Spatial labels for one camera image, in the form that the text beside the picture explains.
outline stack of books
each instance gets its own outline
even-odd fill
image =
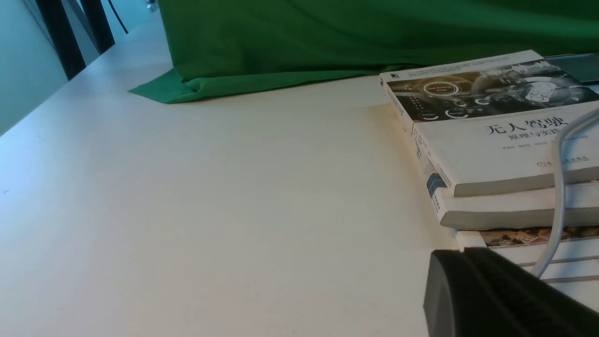
[[[532,50],[380,75],[439,223],[530,268],[553,219],[552,141],[599,107],[599,56]],[[566,140],[567,211],[547,281],[599,276],[599,125]]]

